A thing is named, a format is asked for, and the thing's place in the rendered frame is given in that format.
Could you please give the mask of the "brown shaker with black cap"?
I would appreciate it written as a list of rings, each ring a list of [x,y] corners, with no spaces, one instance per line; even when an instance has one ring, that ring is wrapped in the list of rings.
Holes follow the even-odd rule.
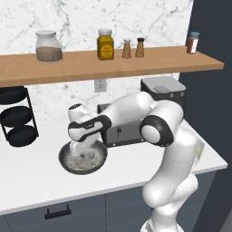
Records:
[[[143,58],[144,57],[144,45],[143,45],[144,39],[140,37],[137,39],[137,41],[138,41],[138,44],[137,44],[135,56],[137,58]]]

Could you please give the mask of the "wooden wall shelf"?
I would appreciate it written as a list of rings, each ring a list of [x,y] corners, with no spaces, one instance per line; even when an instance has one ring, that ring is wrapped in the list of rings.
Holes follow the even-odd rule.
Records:
[[[188,54],[184,46],[150,47],[143,58],[101,61],[95,51],[66,52],[57,63],[40,63],[36,55],[0,55],[0,87],[75,82],[162,73],[221,70],[224,64],[203,53]]]

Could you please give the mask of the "glass of lemonade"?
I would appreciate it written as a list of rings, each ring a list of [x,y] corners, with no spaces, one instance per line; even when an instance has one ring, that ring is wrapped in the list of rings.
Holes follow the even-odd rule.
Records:
[[[198,140],[197,144],[196,144],[196,149],[195,149],[195,162],[199,162],[200,157],[202,155],[202,152],[204,150],[205,144],[202,140]]]

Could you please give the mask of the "dark round ice bowl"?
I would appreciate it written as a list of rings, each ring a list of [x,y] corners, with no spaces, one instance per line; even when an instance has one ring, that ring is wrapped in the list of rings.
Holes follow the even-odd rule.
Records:
[[[94,159],[88,158],[88,153],[94,153]],[[59,161],[63,168],[76,175],[87,175],[100,169],[107,159],[108,151],[104,144],[95,141],[91,147],[75,158],[70,153],[70,142],[66,143],[59,152]]]

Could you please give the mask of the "grey cupboard door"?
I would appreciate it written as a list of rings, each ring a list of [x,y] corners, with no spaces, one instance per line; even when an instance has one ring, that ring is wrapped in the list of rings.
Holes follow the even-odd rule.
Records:
[[[106,194],[105,207],[107,232],[140,232],[152,211],[142,199],[141,187]]]
[[[184,232],[193,232],[215,175],[215,171],[197,175],[198,189],[188,198],[177,216],[177,221]]]

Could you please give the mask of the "yellow jar with white lid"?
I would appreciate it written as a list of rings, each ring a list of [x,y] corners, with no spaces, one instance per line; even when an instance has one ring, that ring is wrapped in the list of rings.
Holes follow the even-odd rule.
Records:
[[[101,61],[114,58],[114,41],[111,37],[111,29],[103,28],[98,31],[97,55]]]

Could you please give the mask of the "grey drawer front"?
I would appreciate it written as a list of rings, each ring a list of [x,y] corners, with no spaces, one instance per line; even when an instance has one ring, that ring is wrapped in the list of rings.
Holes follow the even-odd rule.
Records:
[[[46,210],[66,209],[72,214],[44,219]],[[28,209],[5,215],[13,232],[105,232],[105,197],[103,195],[77,199],[41,208]]]

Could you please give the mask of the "grey box appliance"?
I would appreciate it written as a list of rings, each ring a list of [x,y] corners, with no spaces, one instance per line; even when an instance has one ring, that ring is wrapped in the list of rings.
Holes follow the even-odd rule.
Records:
[[[184,106],[186,87],[172,77],[144,78],[140,81],[140,90],[149,93],[156,101],[169,100]]]

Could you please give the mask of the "dark grey tall cabinet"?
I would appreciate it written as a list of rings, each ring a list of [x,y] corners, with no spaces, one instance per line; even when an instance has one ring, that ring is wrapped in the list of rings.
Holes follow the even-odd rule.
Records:
[[[194,0],[189,29],[200,33],[200,52],[225,64],[179,76],[186,120],[228,164],[216,173],[194,232],[220,232],[232,213],[232,0]]]

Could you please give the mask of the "white wall outlet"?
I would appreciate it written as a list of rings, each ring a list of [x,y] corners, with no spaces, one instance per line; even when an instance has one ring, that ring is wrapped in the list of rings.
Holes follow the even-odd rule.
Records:
[[[105,79],[94,81],[94,91],[95,92],[105,92],[106,89],[107,89],[107,82]]]

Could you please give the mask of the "red spice jar blue lid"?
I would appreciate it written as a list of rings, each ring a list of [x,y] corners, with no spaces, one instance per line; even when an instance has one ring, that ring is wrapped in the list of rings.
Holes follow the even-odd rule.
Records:
[[[197,50],[199,32],[191,32],[188,39],[187,53],[193,54]]]

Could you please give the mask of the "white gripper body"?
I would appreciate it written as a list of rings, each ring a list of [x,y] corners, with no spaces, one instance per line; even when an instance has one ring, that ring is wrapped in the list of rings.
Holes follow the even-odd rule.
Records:
[[[91,145],[94,143],[94,140],[85,140],[82,142],[72,141],[70,143],[70,153],[75,158],[79,157],[83,152],[85,152]]]

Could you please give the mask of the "glass jar with beige powder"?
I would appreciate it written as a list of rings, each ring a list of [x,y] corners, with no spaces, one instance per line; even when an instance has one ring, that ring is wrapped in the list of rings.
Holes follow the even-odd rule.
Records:
[[[54,63],[63,58],[62,47],[60,46],[56,32],[52,30],[38,31],[36,34],[36,57],[42,63]]]

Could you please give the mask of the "silver black toaster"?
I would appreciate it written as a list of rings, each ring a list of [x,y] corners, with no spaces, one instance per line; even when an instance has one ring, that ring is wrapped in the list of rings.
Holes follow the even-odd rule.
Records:
[[[140,135],[140,124],[141,121],[135,121],[102,131],[103,144],[107,148],[112,148],[143,142],[144,139]]]

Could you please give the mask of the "brown shaker with white cap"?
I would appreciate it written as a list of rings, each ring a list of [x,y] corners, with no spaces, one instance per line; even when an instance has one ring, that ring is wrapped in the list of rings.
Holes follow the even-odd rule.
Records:
[[[122,57],[124,59],[130,59],[131,58],[131,39],[130,38],[125,38],[124,39]]]

